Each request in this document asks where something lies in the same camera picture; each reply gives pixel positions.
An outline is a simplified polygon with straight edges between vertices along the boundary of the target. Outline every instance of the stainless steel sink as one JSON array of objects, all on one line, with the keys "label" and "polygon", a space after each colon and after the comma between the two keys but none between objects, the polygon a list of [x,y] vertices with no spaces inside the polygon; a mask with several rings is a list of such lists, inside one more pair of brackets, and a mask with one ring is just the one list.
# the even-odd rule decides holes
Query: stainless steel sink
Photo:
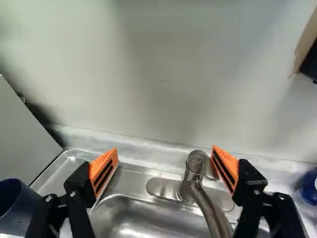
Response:
[{"label": "stainless steel sink", "polygon": [[112,195],[96,206],[91,222],[97,238],[208,238],[206,221],[195,209]]},{"label": "stainless steel sink", "polygon": [[[33,184],[41,195],[63,195],[63,183],[83,161],[95,155],[68,151],[43,173]],[[90,219],[97,238],[210,238],[207,223],[199,207],[155,198],[146,186],[153,178],[181,181],[182,174],[168,173],[141,166],[121,163],[111,179],[100,202],[90,211]],[[212,182],[207,194],[226,211],[233,228],[241,208],[231,206],[222,183]],[[269,238],[267,224],[260,222],[259,238]],[[61,238],[72,237],[66,222],[60,231]]]}]

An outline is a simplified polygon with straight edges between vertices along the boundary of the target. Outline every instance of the faucet handle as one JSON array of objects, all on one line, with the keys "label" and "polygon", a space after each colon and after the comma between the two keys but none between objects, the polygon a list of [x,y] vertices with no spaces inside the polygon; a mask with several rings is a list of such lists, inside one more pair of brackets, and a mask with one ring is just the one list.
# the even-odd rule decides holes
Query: faucet handle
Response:
[{"label": "faucet handle", "polygon": [[219,175],[211,163],[211,158],[203,150],[194,150],[189,153],[186,161],[186,167],[194,173],[203,175],[208,180],[219,180]]},{"label": "faucet handle", "polygon": [[205,162],[204,176],[208,180],[218,181],[220,178],[219,178],[219,174],[217,172],[217,169],[215,168],[215,166],[211,162],[211,158],[207,155],[207,153],[206,153],[206,156],[207,156],[207,158],[206,158],[206,162]]}]

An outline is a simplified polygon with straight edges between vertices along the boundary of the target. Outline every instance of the screw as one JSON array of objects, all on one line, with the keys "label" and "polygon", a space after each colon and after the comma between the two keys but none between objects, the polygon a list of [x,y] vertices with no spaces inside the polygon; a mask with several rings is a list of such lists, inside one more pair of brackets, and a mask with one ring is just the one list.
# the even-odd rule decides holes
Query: screw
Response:
[{"label": "screw", "polygon": [[281,200],[284,200],[284,199],[285,199],[285,197],[284,197],[283,194],[279,194],[278,197],[279,197],[279,199],[281,199]]},{"label": "screw", "polygon": [[46,201],[46,202],[49,202],[49,201],[51,201],[51,199],[52,199],[52,197],[51,197],[51,196],[48,196],[48,197],[45,199],[45,201]]}]

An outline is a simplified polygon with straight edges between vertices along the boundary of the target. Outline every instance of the sink basin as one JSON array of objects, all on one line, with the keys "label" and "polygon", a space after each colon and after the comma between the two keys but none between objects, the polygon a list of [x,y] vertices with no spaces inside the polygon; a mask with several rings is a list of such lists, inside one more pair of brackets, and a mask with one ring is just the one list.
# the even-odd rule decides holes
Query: sink basin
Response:
[{"label": "sink basin", "polygon": [[[116,194],[104,198],[90,216],[96,238],[210,238],[199,208]],[[259,230],[259,238],[269,233]]]}]

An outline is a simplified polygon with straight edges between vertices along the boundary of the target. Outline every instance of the dark blue container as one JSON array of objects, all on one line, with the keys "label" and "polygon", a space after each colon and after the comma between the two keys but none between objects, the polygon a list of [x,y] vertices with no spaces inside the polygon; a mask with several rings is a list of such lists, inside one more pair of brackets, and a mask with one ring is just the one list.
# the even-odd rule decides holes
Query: dark blue container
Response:
[{"label": "dark blue container", "polygon": [[300,191],[308,204],[317,205],[317,167],[305,174]]},{"label": "dark blue container", "polygon": [[17,178],[0,182],[0,233],[24,237],[41,196]]}]

